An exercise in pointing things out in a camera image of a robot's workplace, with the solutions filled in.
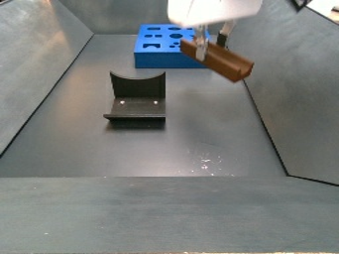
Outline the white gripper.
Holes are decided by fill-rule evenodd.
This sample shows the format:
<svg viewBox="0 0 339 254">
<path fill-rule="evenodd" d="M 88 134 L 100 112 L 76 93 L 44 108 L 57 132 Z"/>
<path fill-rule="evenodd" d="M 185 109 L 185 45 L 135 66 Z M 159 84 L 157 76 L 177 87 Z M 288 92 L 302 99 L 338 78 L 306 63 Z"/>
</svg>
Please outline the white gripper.
<svg viewBox="0 0 339 254">
<path fill-rule="evenodd" d="M 168 0 L 169 21 L 180 27 L 199 25 L 195 28 L 195 44 L 200 62 L 205 59 L 209 44 L 205 25 L 227 21 L 217 35 L 217 45 L 224 48 L 236 25 L 235 19 L 255 15 L 260 5 L 262 0 Z"/>
</svg>

